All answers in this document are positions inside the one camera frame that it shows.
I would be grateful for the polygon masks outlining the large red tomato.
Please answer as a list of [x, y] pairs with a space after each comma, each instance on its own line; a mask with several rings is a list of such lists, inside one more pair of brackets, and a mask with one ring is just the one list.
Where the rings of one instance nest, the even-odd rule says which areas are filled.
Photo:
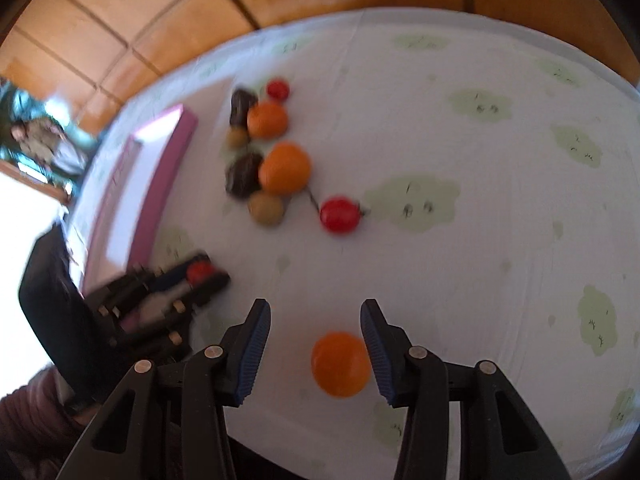
[[357, 202], [337, 195], [322, 203], [319, 217], [322, 226], [328, 232], [342, 235], [358, 228], [362, 212]]

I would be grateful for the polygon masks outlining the large orange mandarin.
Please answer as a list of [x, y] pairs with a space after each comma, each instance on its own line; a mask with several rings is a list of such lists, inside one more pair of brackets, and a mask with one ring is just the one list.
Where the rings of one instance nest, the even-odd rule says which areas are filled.
[[289, 196], [302, 192], [312, 173], [308, 153], [292, 142], [277, 143], [258, 170], [262, 189], [272, 195]]

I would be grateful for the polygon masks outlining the framed picture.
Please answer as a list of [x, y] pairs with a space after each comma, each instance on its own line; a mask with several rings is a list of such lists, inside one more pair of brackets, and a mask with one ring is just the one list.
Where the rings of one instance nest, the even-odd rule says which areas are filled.
[[68, 117], [63, 102], [42, 102], [1, 79], [1, 159], [70, 200], [82, 185], [98, 138]]

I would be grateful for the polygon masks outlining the wooden panel cabinet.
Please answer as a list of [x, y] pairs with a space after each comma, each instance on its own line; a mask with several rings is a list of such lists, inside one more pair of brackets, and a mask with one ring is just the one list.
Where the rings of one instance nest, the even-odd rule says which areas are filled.
[[639, 62], [600, 0], [29, 0], [1, 35], [1, 73], [40, 100], [61, 99], [99, 133], [135, 94], [230, 39], [320, 14], [423, 6], [540, 30], [631, 82]]

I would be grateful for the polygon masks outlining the thin dark stem twig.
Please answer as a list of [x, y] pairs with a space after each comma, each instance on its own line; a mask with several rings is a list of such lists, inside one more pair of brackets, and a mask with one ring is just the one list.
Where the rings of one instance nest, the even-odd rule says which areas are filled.
[[311, 201], [311, 205], [314, 206], [314, 209], [319, 213], [320, 212], [320, 205], [318, 203], [318, 200], [314, 197], [314, 193], [311, 192], [311, 189], [308, 188], [308, 186], [305, 188], [305, 192], [306, 192], [307, 196], [309, 197], [309, 199]]

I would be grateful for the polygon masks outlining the white cloud-print tablecloth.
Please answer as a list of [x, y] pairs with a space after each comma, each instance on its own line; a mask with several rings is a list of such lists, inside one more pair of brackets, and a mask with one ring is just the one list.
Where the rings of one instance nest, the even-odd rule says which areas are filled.
[[[357, 202], [333, 234], [306, 192], [258, 226], [229, 197], [230, 96], [291, 87], [286, 140], [310, 156], [322, 203]], [[99, 202], [130, 133], [175, 105], [198, 118], [152, 261], [192, 250], [230, 287], [194, 323], [201, 349], [270, 303], [255, 387], [232, 437], [308, 479], [389, 479], [402, 411], [374, 382], [338, 400], [311, 374], [323, 335], [358, 334], [375, 299], [443, 360], [494, 361], [570, 475], [623, 455], [639, 425], [639, 93], [552, 37], [476, 15], [367, 10], [230, 42], [132, 99], [70, 222], [81, 275]]]

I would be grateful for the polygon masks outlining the pink tray box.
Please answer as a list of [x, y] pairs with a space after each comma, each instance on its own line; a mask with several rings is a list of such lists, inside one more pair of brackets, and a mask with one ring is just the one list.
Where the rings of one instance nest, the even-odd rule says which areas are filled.
[[106, 181], [78, 288], [88, 294], [150, 262], [166, 200], [198, 118], [183, 105], [130, 133]]

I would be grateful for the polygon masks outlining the small red tomato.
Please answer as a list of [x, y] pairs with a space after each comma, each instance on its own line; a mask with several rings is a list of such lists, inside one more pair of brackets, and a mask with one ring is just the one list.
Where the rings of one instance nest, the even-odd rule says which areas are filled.
[[192, 287], [195, 287], [207, 281], [216, 272], [217, 269], [209, 260], [194, 261], [186, 269], [186, 280]]
[[290, 96], [291, 88], [286, 79], [272, 78], [267, 81], [265, 85], [265, 92], [270, 99], [284, 102]]

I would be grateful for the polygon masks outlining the dark brown passion fruit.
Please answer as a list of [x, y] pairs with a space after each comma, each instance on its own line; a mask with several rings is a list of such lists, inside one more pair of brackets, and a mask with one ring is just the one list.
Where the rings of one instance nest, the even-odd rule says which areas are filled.
[[226, 171], [226, 192], [239, 200], [246, 200], [262, 189], [259, 168], [264, 158], [262, 154], [248, 152], [235, 159]]

